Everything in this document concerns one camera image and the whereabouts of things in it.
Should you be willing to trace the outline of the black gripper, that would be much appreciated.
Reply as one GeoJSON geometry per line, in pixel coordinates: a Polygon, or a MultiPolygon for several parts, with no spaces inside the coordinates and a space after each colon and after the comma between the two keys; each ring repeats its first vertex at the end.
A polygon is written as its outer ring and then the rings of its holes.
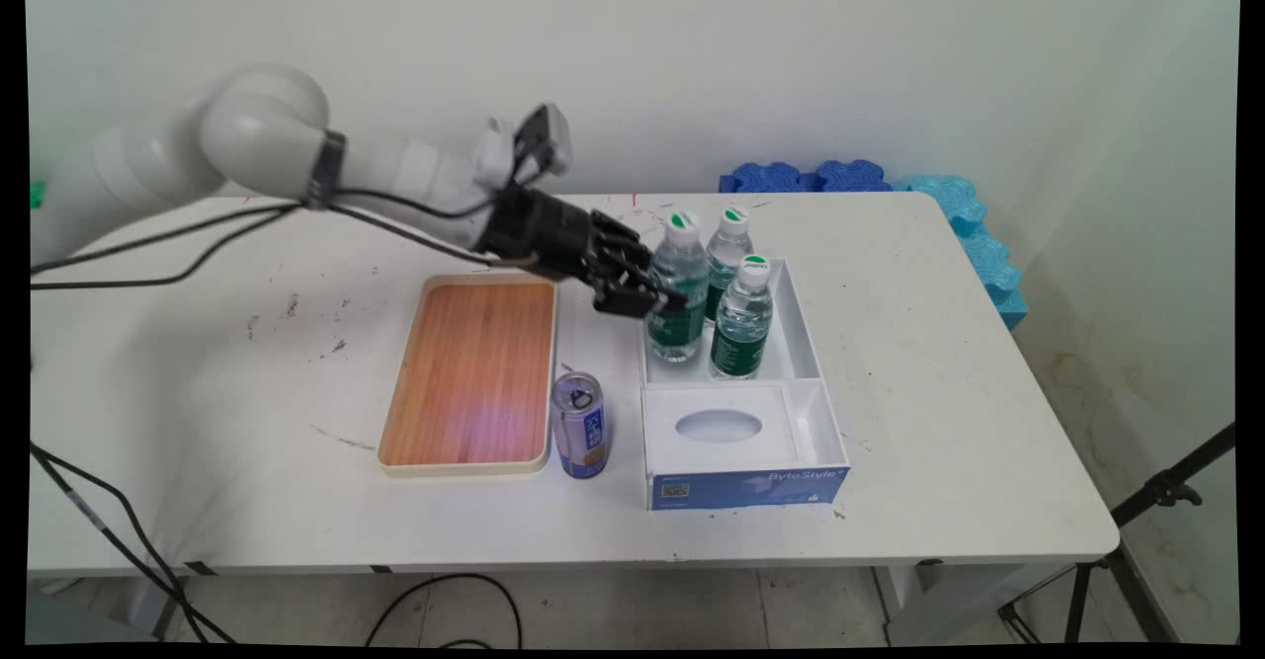
{"type": "Polygon", "coordinates": [[[587,212],[534,188],[514,185],[497,196],[479,254],[552,281],[591,281],[592,307],[606,315],[646,317],[688,307],[686,293],[651,280],[645,268],[651,250],[638,231],[600,209],[587,212]],[[603,258],[591,271],[589,249],[603,258]]]}

